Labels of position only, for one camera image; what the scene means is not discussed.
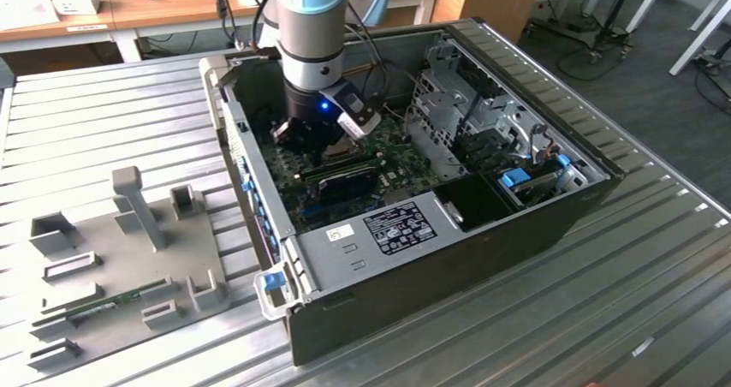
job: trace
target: gray parts tray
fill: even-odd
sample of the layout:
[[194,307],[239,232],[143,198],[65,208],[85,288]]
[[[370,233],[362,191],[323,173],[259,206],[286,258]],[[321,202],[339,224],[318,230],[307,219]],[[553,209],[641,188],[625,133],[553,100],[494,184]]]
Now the gray parts tray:
[[[29,321],[30,332],[50,345],[69,339],[77,354],[31,360],[35,369],[59,372],[229,308],[209,214],[190,211],[179,217],[170,199],[149,207],[165,248],[155,250],[139,222],[125,233],[118,214],[110,214],[74,224],[65,233],[74,247],[47,256],[55,261],[45,267],[45,280],[53,284],[47,293],[55,296],[46,299],[43,314]],[[203,284],[206,303],[189,291],[190,282]],[[37,357],[47,349],[41,344],[29,354]]]

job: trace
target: blue drive latch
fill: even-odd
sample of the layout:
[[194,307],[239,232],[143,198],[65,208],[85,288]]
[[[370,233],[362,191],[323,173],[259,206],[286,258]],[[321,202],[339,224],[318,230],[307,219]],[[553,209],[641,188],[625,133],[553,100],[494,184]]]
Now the blue drive latch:
[[509,188],[513,188],[530,180],[530,174],[525,169],[513,169],[504,173],[501,180]]
[[265,276],[265,291],[273,291],[279,289],[287,284],[287,279],[285,278],[285,273],[278,271],[277,273],[267,274]]

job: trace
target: wooden desk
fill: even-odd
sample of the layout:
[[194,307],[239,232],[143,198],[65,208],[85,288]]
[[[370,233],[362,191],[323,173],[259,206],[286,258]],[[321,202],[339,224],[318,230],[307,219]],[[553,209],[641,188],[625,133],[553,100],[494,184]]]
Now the wooden desk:
[[[158,34],[193,32],[221,27],[217,0],[105,0],[97,16],[65,16],[61,23],[0,32],[0,53],[46,47],[114,41],[126,62],[142,60],[138,39]],[[414,24],[429,23],[437,0],[392,0],[390,9],[417,8]],[[237,26],[253,23],[257,7],[230,0]],[[69,34],[69,27],[107,25],[87,33]]]
[[[234,7],[237,26],[254,21],[257,7]],[[437,0],[392,0],[389,8],[417,7],[414,24],[429,23]],[[215,0],[113,0],[115,41],[126,62],[142,60],[137,40],[158,34],[193,32],[221,27]]]
[[517,43],[536,2],[537,0],[440,0],[434,21],[481,17]]
[[[229,0],[235,16],[254,16],[257,7],[243,7]],[[217,20],[217,0],[113,0],[115,24],[119,30]]]
[[0,31],[0,52],[110,41],[115,18],[110,0],[101,0],[97,15],[61,15],[61,22]]

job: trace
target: white sticker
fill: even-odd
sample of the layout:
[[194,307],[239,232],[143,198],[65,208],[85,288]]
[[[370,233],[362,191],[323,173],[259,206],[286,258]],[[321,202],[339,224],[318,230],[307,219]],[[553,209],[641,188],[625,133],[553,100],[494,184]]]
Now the white sticker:
[[338,241],[341,239],[345,239],[350,235],[354,235],[354,228],[350,224],[346,224],[345,226],[337,227],[335,229],[330,229],[326,234],[329,235],[330,241]]
[[107,25],[87,25],[87,26],[74,26],[67,27],[69,32],[87,32],[89,30],[107,30]]

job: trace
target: aluminum table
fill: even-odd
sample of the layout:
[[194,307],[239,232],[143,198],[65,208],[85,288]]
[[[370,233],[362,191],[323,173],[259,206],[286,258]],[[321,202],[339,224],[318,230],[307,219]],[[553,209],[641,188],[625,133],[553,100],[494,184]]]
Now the aluminum table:
[[295,367],[286,330],[262,317],[251,287],[257,258],[209,122],[201,55],[26,76],[6,90],[0,115],[6,385],[39,378],[22,352],[35,261],[15,226],[50,209],[75,219],[113,211],[89,192],[123,161],[155,180],[146,195],[178,183],[206,192],[235,303],[41,385],[728,384],[728,211],[496,31],[457,26],[630,172],[554,249]]

